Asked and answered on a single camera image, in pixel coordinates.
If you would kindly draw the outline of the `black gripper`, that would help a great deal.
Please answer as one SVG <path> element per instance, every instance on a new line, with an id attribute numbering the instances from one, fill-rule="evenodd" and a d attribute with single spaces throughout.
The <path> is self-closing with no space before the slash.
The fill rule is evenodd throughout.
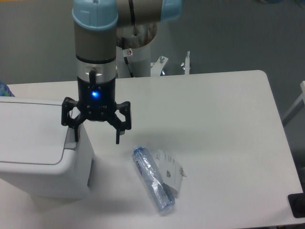
<path id="1" fill-rule="evenodd" d="M 86 119 L 105 121 L 105 116 L 110 115 L 108 123 L 116 130 L 115 143 L 118 145 L 120 136 L 132 128 L 131 102 L 116 104 L 114 78 L 95 85 L 90 85 L 89 82 L 80 78 L 77 79 L 77 82 L 79 100 L 64 98 L 61 105 L 61 124 L 74 130 L 75 142 L 78 142 L 80 139 L 78 128 Z M 72 118 L 70 111 L 75 107 L 79 109 L 80 113 Z M 117 111 L 124 117 L 122 120 L 117 116 Z"/>

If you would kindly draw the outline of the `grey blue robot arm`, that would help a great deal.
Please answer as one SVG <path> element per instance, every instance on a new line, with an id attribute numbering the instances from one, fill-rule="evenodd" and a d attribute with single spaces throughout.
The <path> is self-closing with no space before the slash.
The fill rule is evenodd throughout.
<path id="1" fill-rule="evenodd" d="M 169 21 L 182 12 L 180 0 L 76 0 L 73 3 L 78 100 L 66 97 L 61 124 L 80 139 L 86 120 L 108 122 L 121 136 L 132 127 L 131 103 L 115 101 L 117 29 Z"/>

